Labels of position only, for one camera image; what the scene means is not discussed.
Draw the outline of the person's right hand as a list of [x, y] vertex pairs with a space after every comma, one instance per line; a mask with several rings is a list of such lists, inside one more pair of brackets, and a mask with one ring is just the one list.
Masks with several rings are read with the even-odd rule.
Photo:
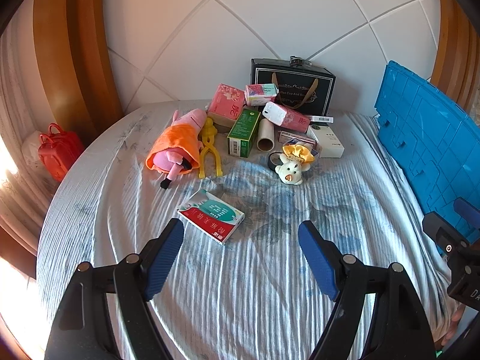
[[465, 312], [465, 305], [460, 304], [453, 313], [447, 333], [437, 342], [437, 347], [444, 347], [456, 334], [459, 322]]

